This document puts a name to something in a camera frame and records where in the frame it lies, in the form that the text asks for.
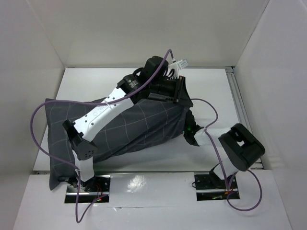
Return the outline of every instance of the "purple cable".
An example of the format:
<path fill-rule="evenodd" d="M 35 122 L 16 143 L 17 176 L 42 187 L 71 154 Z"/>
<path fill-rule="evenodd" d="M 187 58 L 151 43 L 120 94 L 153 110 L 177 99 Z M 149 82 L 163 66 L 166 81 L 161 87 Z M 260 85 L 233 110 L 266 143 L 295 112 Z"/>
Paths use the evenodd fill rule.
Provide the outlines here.
<path fill-rule="evenodd" d="M 117 103 L 117 102 L 121 102 L 121 101 L 123 101 L 123 100 L 125 100 L 125 99 L 128 99 L 128 98 L 132 97 L 133 95 L 137 94 L 139 91 L 141 91 L 142 89 L 144 89 L 144 88 L 152 81 L 152 79 L 156 76 L 156 74 L 160 71 L 160 69 L 162 68 L 162 66 L 163 66 L 164 62 L 166 61 L 166 59 L 167 59 L 167 57 L 168 57 L 169 54 L 171 55 L 172 58 L 174 58 L 174 55 L 173 55 L 172 50 L 169 49 L 169 50 L 166 52 L 166 54 L 165 54 L 165 56 L 164 56 L 162 62 L 160 63 L 160 65 L 158 66 L 158 68 L 156 69 L 156 71 L 155 71 L 155 72 L 152 74 L 152 76 L 147 80 L 147 82 L 145 82 L 140 88 L 138 88 L 136 91 L 133 91 L 133 92 L 127 94 L 126 96 L 124 96 L 124 97 L 122 97 L 122 98 L 119 98 L 119 99 L 117 99 L 117 100 L 108 102 L 108 104 L 114 104 L 114 103 Z M 38 111 L 41 107 L 43 107 L 44 105 L 50 104 L 50 103 L 76 103 L 76 104 L 92 105 L 92 106 L 99 106 L 99 105 L 102 106 L 102 105 L 106 105 L 106 103 L 77 102 L 77 101 L 70 101 L 70 100 L 51 100 L 51 101 L 47 101 L 47 102 L 41 103 L 41 104 L 34 110 L 34 112 L 33 112 L 32 115 L 31 115 L 31 119 L 30 119 L 30 133 L 31 133 L 31 137 L 32 137 L 34 143 L 36 144 L 36 146 L 37 146 L 44 154 L 46 154 L 47 156 L 52 157 L 52 158 L 54 158 L 54 159 L 56 159 L 56 160 L 58 160 L 58 161 L 60 161 L 60 162 L 66 163 L 66 164 L 70 165 L 71 167 L 73 167 L 74 169 L 76 169 L 76 170 L 78 171 L 78 187 L 77 187 L 77 196 L 76 196 L 76 208 L 75 208 L 75 212 L 76 212 L 76 222 L 77 222 L 77 223 L 80 223 L 80 222 L 82 221 L 82 219 L 83 219 L 83 217 L 84 217 L 86 211 L 89 209 L 89 207 L 90 207 L 93 203 L 95 203 L 98 199 L 104 197 L 105 195 L 103 195 L 103 196 L 101 196 L 101 197 L 99 197 L 99 198 L 94 199 L 94 200 L 89 204 L 89 206 L 85 209 L 85 211 L 83 212 L 83 214 L 82 214 L 82 216 L 81 216 L 81 219 L 78 220 L 78 202 L 79 202 L 79 192 L 80 192 L 80 185 L 81 185 L 81 173 L 80 173 L 80 169 L 79 169 L 76 165 L 74 165 L 73 163 L 71 163 L 71 162 L 69 162 L 69 161 L 66 161 L 66 160 L 64 160 L 64 159 L 61 159 L 61 158 L 59 158 L 59 157 L 53 156 L 53 155 L 49 154 L 46 150 L 44 150 L 44 149 L 40 146 L 40 144 L 38 143 L 38 141 L 36 140 L 35 135 L 34 135 L 34 131 L 33 131 L 33 121 L 34 121 L 34 117 L 35 117 L 37 111 Z"/>
<path fill-rule="evenodd" d="M 210 139 L 210 141 L 211 141 L 211 143 L 212 143 L 212 145 L 213 145 L 213 148 L 214 148 L 214 151 L 215 151 L 215 153 L 216 153 L 217 159 L 219 160 L 219 163 L 220 163 L 220 165 L 221 165 L 221 169 L 222 169 L 222 172 L 223 172 L 223 176 L 224 176 L 226 188 L 229 190 L 229 189 L 231 188 L 232 181 L 233 181 L 234 177 L 236 176 L 236 173 L 232 175 L 232 177 L 230 178 L 230 180 L 229 180 L 229 182 L 228 182 L 228 181 L 227 181 L 227 176 L 226 176 L 226 171 L 225 171 L 225 168 L 224 168 L 224 166 L 223 166 L 223 162 L 222 162 L 221 156 L 220 156 L 220 154 L 219 154 L 219 151 L 217 150 L 217 146 L 216 146 L 214 140 L 212 139 L 211 135 L 210 135 L 210 134 L 208 133 L 208 131 L 207 131 L 207 129 L 217 121 L 219 115 L 218 115 L 216 109 L 214 108 L 214 106 L 213 106 L 211 103 L 209 103 L 208 101 L 206 101 L 206 100 L 204 100 L 204 99 L 200 99 L 200 98 L 192 98 L 191 100 L 205 102 L 205 103 L 207 103 L 207 104 L 214 110 L 214 112 L 215 112 L 215 120 L 212 121 L 210 124 L 208 124 L 208 125 L 205 127 L 205 133 L 207 134 L 207 136 L 209 137 L 209 139 Z M 255 177 L 255 179 L 256 179 L 256 181 L 257 181 L 257 183 L 258 183 L 258 185 L 259 185 L 260 197 L 259 197 L 259 200 L 258 200 L 257 204 L 255 204 L 255 206 L 253 206 L 253 207 L 251 207 L 251 208 L 248 208 L 248 209 L 240 209 L 240 208 L 237 208 L 237 207 L 233 206 L 233 205 L 230 203 L 230 201 L 229 201 L 230 195 L 233 194 L 234 192 L 229 193 L 229 194 L 227 195 L 227 198 L 226 198 L 228 204 L 229 204 L 232 208 L 234 208 L 235 210 L 238 210 L 238 211 L 242 211 L 242 212 L 248 212 L 248 211 L 254 210 L 256 207 L 258 207 L 258 205 L 259 205 L 260 202 L 262 201 L 262 193 L 263 193 L 263 192 L 262 192 L 262 187 L 261 187 L 261 184 L 260 184 L 260 181 L 259 181 L 258 177 L 257 177 L 251 170 L 247 170 L 247 171 L 249 171 L 249 172 Z"/>

